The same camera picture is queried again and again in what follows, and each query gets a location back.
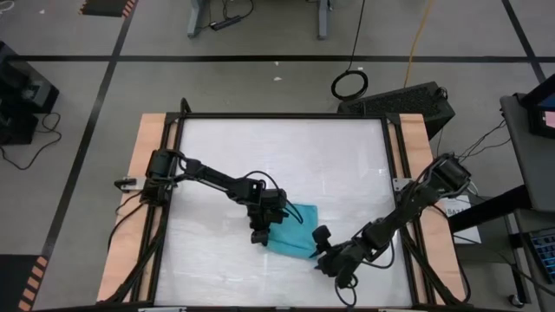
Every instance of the black cable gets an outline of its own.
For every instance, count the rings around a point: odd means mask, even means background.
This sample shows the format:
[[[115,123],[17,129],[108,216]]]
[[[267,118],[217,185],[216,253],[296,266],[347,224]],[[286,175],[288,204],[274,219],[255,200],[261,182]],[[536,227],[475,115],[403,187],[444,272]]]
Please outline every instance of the black cable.
[[[150,257],[155,251],[159,249],[160,245],[164,241],[164,237],[166,235],[167,220],[168,212],[167,210],[162,210],[162,215],[160,216],[160,225],[158,226],[158,230],[156,230],[156,234],[154,234],[154,237],[151,239],[150,244],[145,249],[144,253],[140,255],[139,259],[137,259],[136,265],[131,269],[131,272],[129,272],[127,278],[118,287],[118,289],[104,302],[123,302],[127,293],[139,278],[140,273],[147,266]]]
[[[119,205],[119,206],[117,206],[117,207],[115,208],[115,214],[116,214],[116,215],[119,215],[119,214],[118,214],[118,211],[121,209],[121,207],[123,207],[124,205],[127,205],[127,203],[128,203],[131,199],[136,198],[137,196],[139,196],[139,195],[141,195],[141,194],[142,194],[142,191],[140,191],[140,192],[134,194],[133,196],[131,196],[130,198],[126,199],[126,200],[123,202],[123,204],[121,204],[121,205]]]
[[[364,72],[362,72],[361,70],[350,70],[351,66],[353,65],[353,60],[355,59],[356,45],[358,44],[358,35],[361,31],[362,16],[363,16],[363,13],[364,13],[364,5],[365,4],[366,4],[366,0],[362,0],[361,15],[358,17],[358,26],[356,27],[355,44],[353,45],[353,52],[350,55],[349,66],[347,67],[347,70],[345,70],[344,73],[340,74],[331,83],[331,93],[333,94],[333,96],[335,96],[337,99],[339,99],[341,101],[351,101],[351,100],[354,100],[354,99],[358,99],[363,94],[365,94],[366,90],[368,89],[368,76],[366,74],[364,74]],[[344,77],[346,77],[348,75],[359,75],[359,76],[361,76],[361,78],[362,78],[362,88],[360,90],[358,90],[357,92],[351,94],[351,95],[343,96],[343,95],[338,94],[337,91],[336,91],[337,83],[341,79],[343,79]]]
[[[393,262],[395,261],[395,247],[393,245],[393,240],[389,241],[389,246],[391,248],[391,261],[389,261],[389,264],[387,264],[387,265],[378,265],[378,264],[373,264],[373,263],[367,263],[365,261],[361,261],[361,263],[365,264],[365,265],[368,265],[368,266],[371,266],[373,268],[382,269],[382,270],[391,268],[391,266],[393,265]]]
[[[498,129],[501,129],[502,127],[504,127],[506,125],[505,120],[502,120],[498,126],[496,126],[495,128],[493,128],[492,130],[490,130],[489,132],[487,132],[486,134],[482,135],[476,142],[474,142],[471,146],[469,146],[460,156],[464,157],[465,154],[471,153],[482,141],[484,141],[486,139],[486,137],[488,135],[490,135],[491,133],[495,132]]]
[[[222,9],[222,15],[224,16],[225,20],[230,19],[230,17],[227,15],[227,3],[229,0],[222,0],[222,4],[224,5],[224,8]],[[249,2],[251,3],[251,9],[243,16],[239,16],[241,19],[246,18],[247,16],[249,16],[253,11],[254,11],[254,1],[253,0],[249,0]]]
[[[266,172],[261,172],[259,170],[255,170],[255,171],[251,171],[249,173],[247,173],[243,178],[248,178],[249,176],[253,175],[253,174],[262,174],[263,176],[265,176],[266,178],[270,179],[270,181],[272,182],[272,184],[274,185],[274,187],[276,187],[276,190],[279,190],[279,186],[278,183],[276,183],[276,180],[274,180],[270,174],[266,173]],[[289,199],[286,199],[287,204],[289,204],[291,206],[291,208],[293,208],[293,210],[297,213],[297,215],[294,215],[293,213],[291,213],[291,211],[289,209],[287,209],[287,207],[285,207],[284,209],[289,212],[291,214],[291,216],[293,216],[298,223],[303,224],[304,223],[304,219],[303,216],[301,215],[301,213],[298,211],[297,207],[295,207],[294,204],[292,204],[292,202]]]
[[[358,277],[356,277],[356,275],[352,275],[351,280],[354,280],[355,283],[349,283],[349,285],[347,285],[346,289],[351,289],[353,291],[353,302],[352,303],[348,303],[346,302],[343,297],[341,296],[341,294],[339,293],[339,286],[337,286],[337,278],[338,276],[336,276],[336,282],[335,282],[335,289],[336,289],[336,295],[339,298],[339,300],[342,302],[342,304],[344,304],[345,306],[347,306],[347,308],[354,308],[356,306],[356,290],[355,287],[356,285],[358,285]]]
[[[475,244],[476,246],[478,246],[479,248],[482,248],[484,250],[490,251],[494,254],[496,254],[497,256],[499,256],[501,259],[503,259],[503,261],[505,261],[505,263],[509,264],[509,266],[511,267],[511,270],[513,270],[515,273],[518,273],[519,275],[521,275],[522,277],[524,277],[525,279],[527,279],[528,281],[530,281],[532,284],[534,284],[536,287],[538,287],[539,289],[543,290],[547,295],[549,296],[555,296],[555,292],[548,289],[546,286],[536,282],[536,280],[534,280],[533,278],[531,278],[530,276],[528,276],[526,273],[524,273],[523,271],[515,268],[513,265],[511,265],[511,262],[509,261],[509,259],[507,259],[505,256],[503,256],[503,254],[501,254],[500,252],[487,248],[486,246],[483,246],[482,244],[473,241],[472,239],[468,239],[468,238],[464,238],[464,237],[460,237],[457,235],[453,235],[453,237],[457,237],[458,239],[462,239],[464,241],[467,241],[469,243]]]
[[[457,200],[457,201],[460,201],[460,202],[463,202],[463,203],[467,203],[467,204],[470,204],[470,205],[472,204],[471,202],[467,202],[466,200],[462,200],[462,199],[458,199],[458,198],[454,198],[454,200]]]
[[[46,124],[44,124],[44,121],[51,115],[57,116],[58,119],[57,121],[54,123],[54,126],[52,127],[48,127],[46,126]],[[9,162],[10,164],[12,164],[15,168],[17,168],[18,170],[21,171],[25,171],[27,169],[29,169],[31,166],[33,166],[33,163],[35,162],[36,158],[38,157],[38,155],[48,146],[51,146],[57,142],[59,142],[62,139],[62,134],[59,133],[58,131],[56,131],[56,128],[58,127],[58,124],[60,123],[60,120],[62,119],[62,116],[59,113],[50,113],[50,114],[46,114],[44,115],[44,117],[42,117],[42,121],[41,124],[42,126],[46,129],[46,131],[41,131],[41,130],[36,130],[35,132],[37,133],[56,133],[58,135],[58,138],[55,140],[50,141],[50,143],[45,144],[44,146],[42,146],[41,148],[39,148],[39,150],[35,153],[35,156],[33,156],[33,159],[29,162],[28,165],[26,166],[20,166],[18,164],[16,164],[13,160],[9,159],[6,156],[6,151],[3,149],[3,147],[0,146],[0,152],[2,152],[2,158],[4,160],[6,160],[7,162]]]
[[[495,147],[504,146],[505,144],[509,143],[510,141],[511,141],[511,138],[509,138],[509,139],[507,139],[506,141],[504,141],[504,142],[502,142],[502,143],[499,143],[499,144],[495,144],[495,145],[492,145],[492,146],[483,147],[482,149],[480,149],[480,150],[479,150],[478,152],[476,152],[476,153],[468,154],[468,155],[465,157],[465,159],[468,159],[468,158],[470,158],[470,157],[476,156],[476,155],[478,155],[479,153],[484,152],[484,151],[485,151],[486,149],[488,149],[488,148],[495,148]]]
[[[208,24],[206,26],[197,27],[197,29],[207,29],[212,25],[212,0],[208,0]]]
[[[125,217],[123,217],[120,222],[118,222],[115,227],[112,229],[112,232],[110,233],[110,237],[108,238],[108,251],[110,251],[110,244],[112,244],[112,237],[114,236],[115,232],[117,231],[117,229],[120,227],[120,225],[127,220],[129,217],[133,216],[144,204],[139,204],[137,206],[137,208],[131,210],[131,212],[129,212]]]
[[[478,146],[487,138],[487,136],[489,136],[493,132],[501,129],[504,126],[506,126],[506,122],[505,122],[505,120],[502,120],[499,123],[498,126],[493,128],[492,130],[490,130],[486,134],[482,135],[476,142],[474,142],[471,146],[469,146],[463,153],[461,153],[459,156],[457,156],[457,158],[459,158],[459,161],[460,162],[465,161],[466,158],[468,157],[468,155],[470,155],[476,148],[478,148]]]

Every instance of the orange and black striped tape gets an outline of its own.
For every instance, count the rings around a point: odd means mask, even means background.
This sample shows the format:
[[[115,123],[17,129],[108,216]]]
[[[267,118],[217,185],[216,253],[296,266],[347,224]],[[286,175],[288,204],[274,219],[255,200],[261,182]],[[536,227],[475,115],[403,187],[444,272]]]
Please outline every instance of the orange and black striped tape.
[[[38,257],[35,261],[35,265],[31,269],[29,279],[27,280],[27,285],[21,295],[19,300],[18,308],[20,311],[30,311],[33,308],[33,303],[36,299],[36,294],[41,286],[42,278],[44,277],[44,271],[49,261],[45,257]]]
[[[129,0],[127,1],[127,4],[125,5],[125,8],[123,9],[123,16],[128,17],[129,14],[131,14],[131,10],[133,9],[133,7],[135,6],[135,0]]]

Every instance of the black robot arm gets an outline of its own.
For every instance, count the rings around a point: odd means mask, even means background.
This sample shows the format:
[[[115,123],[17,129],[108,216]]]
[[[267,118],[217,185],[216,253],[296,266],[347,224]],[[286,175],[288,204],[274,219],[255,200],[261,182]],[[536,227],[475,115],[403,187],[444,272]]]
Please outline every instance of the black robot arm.
[[[410,181],[399,192],[397,209],[387,217],[368,222],[349,241],[332,246],[325,225],[312,236],[317,243],[317,269],[335,277],[338,288],[352,287],[356,268],[363,262],[375,261],[389,246],[395,232],[418,218],[421,212],[441,198],[453,198],[467,189],[470,173],[450,154],[441,155],[418,179]]]
[[[183,173],[170,176],[173,166],[179,166]],[[283,189],[266,189],[263,180],[248,177],[232,178],[222,172],[189,159],[179,151],[160,149],[153,151],[147,168],[147,181],[141,194],[141,203],[163,205],[167,202],[166,189],[180,181],[198,181],[216,190],[240,205],[246,205],[247,216],[253,229],[251,242],[268,244],[270,223],[281,224],[289,216],[284,212],[287,193]]]

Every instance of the blue cloth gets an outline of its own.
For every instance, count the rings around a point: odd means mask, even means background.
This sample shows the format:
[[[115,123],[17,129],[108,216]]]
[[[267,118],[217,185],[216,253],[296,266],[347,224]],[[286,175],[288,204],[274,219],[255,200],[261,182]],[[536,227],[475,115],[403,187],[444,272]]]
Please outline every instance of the blue cloth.
[[[314,205],[294,205],[303,216],[303,223],[298,223],[290,214],[282,224],[270,224],[267,247],[281,255],[308,259],[316,251],[312,232],[318,226],[318,208]],[[296,213],[290,205],[287,205],[287,209]]]

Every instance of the wooden table frame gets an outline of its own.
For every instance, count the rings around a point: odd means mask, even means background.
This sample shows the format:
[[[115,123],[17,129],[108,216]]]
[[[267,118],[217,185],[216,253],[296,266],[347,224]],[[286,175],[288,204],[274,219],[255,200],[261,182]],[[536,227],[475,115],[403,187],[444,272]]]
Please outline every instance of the wooden table frame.
[[[240,118],[238,116],[268,118],[268,114],[192,114],[190,116],[193,115],[196,118],[229,118],[222,116],[230,115],[235,116],[233,118]],[[312,118],[318,118],[317,116],[320,118],[324,118],[324,116],[327,116],[326,118],[338,119],[349,118],[345,115],[336,114],[273,115],[281,116],[281,118],[302,118],[299,116],[309,115],[315,116]],[[137,133],[133,157],[129,166],[129,176],[144,176],[150,155],[153,150],[160,148],[162,140],[167,140],[167,148],[179,148],[182,128],[178,131],[179,123],[173,122],[178,117],[179,114],[170,113],[143,114],[139,132]],[[419,114],[401,114],[392,115],[391,117],[390,120],[396,121],[382,124],[387,125],[384,126],[384,140],[386,149],[391,153],[389,161],[392,177],[416,177],[433,160],[423,118]],[[371,117],[352,116],[352,118]],[[123,203],[133,195],[133,193],[124,194],[121,202]],[[127,215],[138,204],[138,197],[130,199],[129,203],[121,208],[120,216],[118,216],[116,222],[122,216]],[[146,237],[152,239],[158,230],[161,215],[161,207],[148,207],[148,209],[140,210],[123,223],[114,234],[101,280],[101,287],[97,297],[98,301],[110,297],[126,279],[131,269],[136,265],[139,254],[143,252],[150,241]],[[465,296],[465,290],[460,278],[460,269],[454,252],[448,221],[437,211],[425,210],[421,215],[420,223],[410,226],[410,231],[413,237],[416,237],[417,243],[419,241],[418,238],[420,238],[421,248],[425,250],[428,262],[440,279],[457,298],[462,300]],[[132,295],[127,295],[126,301],[153,300],[158,280],[158,270],[160,269],[161,253],[162,250],[160,248],[156,255],[151,257],[140,277],[140,283],[134,285],[131,292]],[[408,257],[408,253],[405,253],[405,259],[408,259]],[[429,290],[429,285],[426,283],[426,279],[415,260],[413,259],[412,263],[408,260],[405,261],[408,268],[409,283],[413,286],[411,287],[412,292],[414,292],[411,294],[413,302],[441,304],[441,299],[437,293]]]

